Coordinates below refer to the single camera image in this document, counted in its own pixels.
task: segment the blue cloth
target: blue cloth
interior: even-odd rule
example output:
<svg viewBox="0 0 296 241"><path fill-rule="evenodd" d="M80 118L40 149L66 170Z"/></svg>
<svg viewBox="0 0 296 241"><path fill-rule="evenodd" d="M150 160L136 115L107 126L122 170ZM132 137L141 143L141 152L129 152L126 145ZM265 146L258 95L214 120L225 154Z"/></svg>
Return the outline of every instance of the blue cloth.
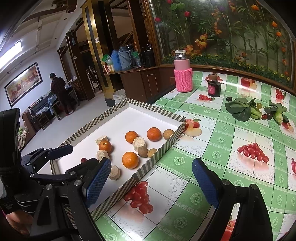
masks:
<svg viewBox="0 0 296 241"><path fill-rule="evenodd" d="M52 104L55 102L56 99L57 99L57 96L56 95L53 95L52 97L50 97L50 98L47 99L49 110L50 110L50 113L52 115L54 114L54 110L52 108Z"/></svg>

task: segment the plaid shirt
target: plaid shirt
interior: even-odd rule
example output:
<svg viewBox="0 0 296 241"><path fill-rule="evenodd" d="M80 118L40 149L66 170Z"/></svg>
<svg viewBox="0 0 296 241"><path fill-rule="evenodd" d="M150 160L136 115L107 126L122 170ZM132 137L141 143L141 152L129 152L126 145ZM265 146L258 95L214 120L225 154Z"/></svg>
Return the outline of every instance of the plaid shirt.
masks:
<svg viewBox="0 0 296 241"><path fill-rule="evenodd" d="M50 90L57 96L60 96L66 93L65 85L63 78L54 77L50 84Z"/></svg>

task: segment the gold pillar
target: gold pillar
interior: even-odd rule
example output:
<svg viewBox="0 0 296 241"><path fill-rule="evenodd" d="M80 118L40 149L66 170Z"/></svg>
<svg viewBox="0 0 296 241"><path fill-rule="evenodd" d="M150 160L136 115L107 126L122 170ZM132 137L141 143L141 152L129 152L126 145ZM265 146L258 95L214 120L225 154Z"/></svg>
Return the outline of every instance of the gold pillar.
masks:
<svg viewBox="0 0 296 241"><path fill-rule="evenodd" d="M103 71L103 62L101 59L104 54L109 54L109 50L106 43L106 38L103 32L102 21L98 8L98 1L87 0L82 6L82 16L84 27L86 31L89 48L94 61L95 69L97 71L103 93L105 98L112 99L112 94L115 89L112 85L110 77L105 76Z"/></svg>

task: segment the fruit pattern tablecloth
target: fruit pattern tablecloth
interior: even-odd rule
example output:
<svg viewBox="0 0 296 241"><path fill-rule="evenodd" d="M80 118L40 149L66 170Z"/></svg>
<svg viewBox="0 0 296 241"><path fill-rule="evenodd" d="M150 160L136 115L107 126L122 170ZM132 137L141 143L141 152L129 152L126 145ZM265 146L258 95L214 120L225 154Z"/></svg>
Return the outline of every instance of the fruit pattern tablecloth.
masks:
<svg viewBox="0 0 296 241"><path fill-rule="evenodd" d="M96 220L107 241L197 240L208 224L214 208L209 205L192 174L192 160L201 157L210 170L234 185L258 185L267 206L274 240L287 232L296 219L296 97L249 79L218 74L223 80L221 96L209 101L208 72L194 72L193 90L176 89L154 105L183 115L188 129L142 180L148 182L151 213L143 214L124 199ZM282 103L287 108L291 128L272 120L235 120L226 111L226 97L253 98L256 103ZM243 145L257 143L268 156L265 163L238 152ZM239 205L232 211L234 225Z"/></svg>

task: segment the framed painting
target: framed painting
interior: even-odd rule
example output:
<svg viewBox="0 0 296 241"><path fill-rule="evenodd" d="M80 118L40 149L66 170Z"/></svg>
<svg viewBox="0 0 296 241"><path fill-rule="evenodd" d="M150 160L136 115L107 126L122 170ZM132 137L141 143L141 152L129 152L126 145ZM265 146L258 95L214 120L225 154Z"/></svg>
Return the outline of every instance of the framed painting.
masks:
<svg viewBox="0 0 296 241"><path fill-rule="evenodd" d="M8 102L13 107L22 97L42 83L37 62L29 66L5 86Z"/></svg>

